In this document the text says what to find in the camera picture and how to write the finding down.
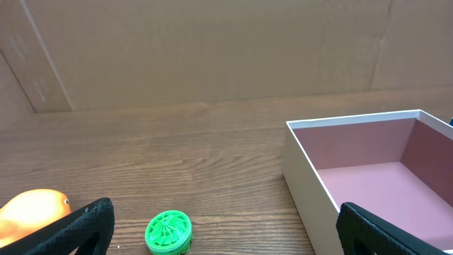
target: white box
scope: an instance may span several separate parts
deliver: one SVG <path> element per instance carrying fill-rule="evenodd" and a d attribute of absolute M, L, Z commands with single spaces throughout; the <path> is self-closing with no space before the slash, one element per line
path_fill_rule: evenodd
<path fill-rule="evenodd" d="M 289 121 L 283 174 L 318 255 L 344 202 L 453 253 L 453 127 L 422 110 Z"/>

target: tabletop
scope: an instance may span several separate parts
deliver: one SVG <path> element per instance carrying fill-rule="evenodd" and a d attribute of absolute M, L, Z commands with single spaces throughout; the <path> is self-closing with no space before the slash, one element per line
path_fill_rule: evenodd
<path fill-rule="evenodd" d="M 149 254 L 153 216 L 182 210 L 191 254 L 313 254 L 282 175 L 285 121 L 421 108 L 453 115 L 453 88 L 35 114 L 0 132 L 0 205 L 34 188 L 73 210 L 115 206 L 108 254 Z"/>

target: green plastic toy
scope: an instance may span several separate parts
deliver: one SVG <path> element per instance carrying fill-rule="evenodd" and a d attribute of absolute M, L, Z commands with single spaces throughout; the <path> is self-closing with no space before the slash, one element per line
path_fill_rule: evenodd
<path fill-rule="evenodd" d="M 186 254 L 192 242 L 192 223 L 184 212 L 162 212 L 148 224 L 144 241 L 154 255 Z"/>

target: orange object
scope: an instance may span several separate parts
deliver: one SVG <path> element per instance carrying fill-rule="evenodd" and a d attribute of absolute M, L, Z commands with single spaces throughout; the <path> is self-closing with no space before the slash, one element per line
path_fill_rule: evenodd
<path fill-rule="evenodd" d="M 26 191 L 0 209 L 0 248 L 71 213 L 63 193 L 50 189 Z"/>

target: box bottom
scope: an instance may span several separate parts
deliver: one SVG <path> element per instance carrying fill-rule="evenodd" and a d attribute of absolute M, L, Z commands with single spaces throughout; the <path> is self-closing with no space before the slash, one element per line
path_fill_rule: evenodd
<path fill-rule="evenodd" d="M 356 203 L 438 249 L 453 249 L 453 207 L 401 162 L 318 173 L 338 207 Z"/>

